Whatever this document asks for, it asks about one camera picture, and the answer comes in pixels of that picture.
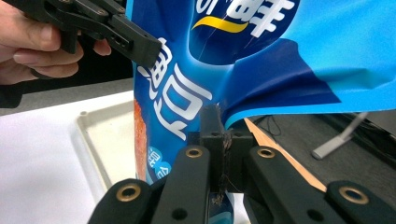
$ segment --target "snack bag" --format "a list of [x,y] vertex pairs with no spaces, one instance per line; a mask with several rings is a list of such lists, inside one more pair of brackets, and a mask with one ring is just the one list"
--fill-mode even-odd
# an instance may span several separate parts
[[226,128],[264,114],[396,108],[396,2],[134,0],[157,37],[153,68],[134,75],[138,177],[167,175],[202,106]]

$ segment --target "human hand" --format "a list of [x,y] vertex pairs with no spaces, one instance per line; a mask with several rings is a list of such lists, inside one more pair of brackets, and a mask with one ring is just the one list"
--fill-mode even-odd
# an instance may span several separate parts
[[[0,0],[0,85],[36,79],[31,68],[48,77],[70,77],[78,70],[84,52],[76,54],[61,47],[60,31],[47,23],[26,18],[23,12]],[[100,55],[111,53],[105,40],[96,41]]]

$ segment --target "white tray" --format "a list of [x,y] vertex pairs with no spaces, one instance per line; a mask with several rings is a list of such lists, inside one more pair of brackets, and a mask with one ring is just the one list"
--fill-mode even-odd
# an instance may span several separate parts
[[82,111],[77,124],[106,189],[135,178],[133,101]]

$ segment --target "black pliers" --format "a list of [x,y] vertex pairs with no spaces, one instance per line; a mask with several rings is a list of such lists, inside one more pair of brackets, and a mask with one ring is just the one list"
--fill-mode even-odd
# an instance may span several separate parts
[[139,65],[151,67],[161,42],[129,21],[125,8],[114,0],[3,0],[29,18],[48,22],[61,30],[61,48],[75,53],[78,31],[109,45]]

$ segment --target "white table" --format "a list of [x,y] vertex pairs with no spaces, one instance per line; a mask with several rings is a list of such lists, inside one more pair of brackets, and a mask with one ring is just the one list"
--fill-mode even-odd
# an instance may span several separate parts
[[76,118],[132,99],[127,91],[0,117],[0,223],[86,223],[106,190]]

